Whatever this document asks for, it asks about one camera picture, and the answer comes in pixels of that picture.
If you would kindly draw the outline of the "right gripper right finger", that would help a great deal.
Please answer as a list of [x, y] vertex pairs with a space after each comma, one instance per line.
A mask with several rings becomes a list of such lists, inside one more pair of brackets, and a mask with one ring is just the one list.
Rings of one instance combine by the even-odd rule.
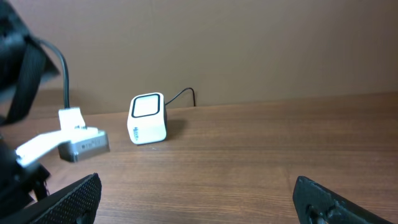
[[292, 198], [300, 224], [392, 224], [305, 176]]

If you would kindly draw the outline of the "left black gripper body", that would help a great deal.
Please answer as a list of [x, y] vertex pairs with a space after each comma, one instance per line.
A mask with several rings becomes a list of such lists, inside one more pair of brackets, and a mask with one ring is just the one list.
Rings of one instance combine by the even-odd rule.
[[17, 163], [16, 151], [1, 140], [1, 211], [17, 212], [34, 201], [48, 195], [46, 180], [50, 172], [41, 164], [22, 167]]

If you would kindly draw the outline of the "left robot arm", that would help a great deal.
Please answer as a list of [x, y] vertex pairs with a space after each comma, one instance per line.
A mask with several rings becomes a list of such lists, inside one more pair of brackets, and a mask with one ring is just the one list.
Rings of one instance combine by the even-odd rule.
[[[9, 1], [1, 1], [1, 99], [12, 102], [1, 126], [23, 120], [30, 111], [42, 80], [58, 75], [58, 70], [34, 40], [27, 26]], [[47, 196], [44, 185], [49, 172], [42, 165], [22, 167], [16, 151], [1, 141], [1, 216], [23, 209], [33, 201]]]

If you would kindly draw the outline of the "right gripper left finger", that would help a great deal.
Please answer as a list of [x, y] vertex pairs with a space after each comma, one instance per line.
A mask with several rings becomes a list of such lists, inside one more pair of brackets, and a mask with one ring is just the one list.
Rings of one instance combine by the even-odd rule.
[[93, 224], [101, 200], [97, 173], [1, 219], [1, 224]]

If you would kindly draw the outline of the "white barcode scanner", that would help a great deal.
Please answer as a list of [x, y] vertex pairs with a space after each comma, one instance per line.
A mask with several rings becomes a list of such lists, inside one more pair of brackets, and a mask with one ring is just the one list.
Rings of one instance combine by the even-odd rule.
[[167, 137], [167, 112], [163, 94], [137, 95], [131, 100], [127, 130], [136, 145], [164, 141]]

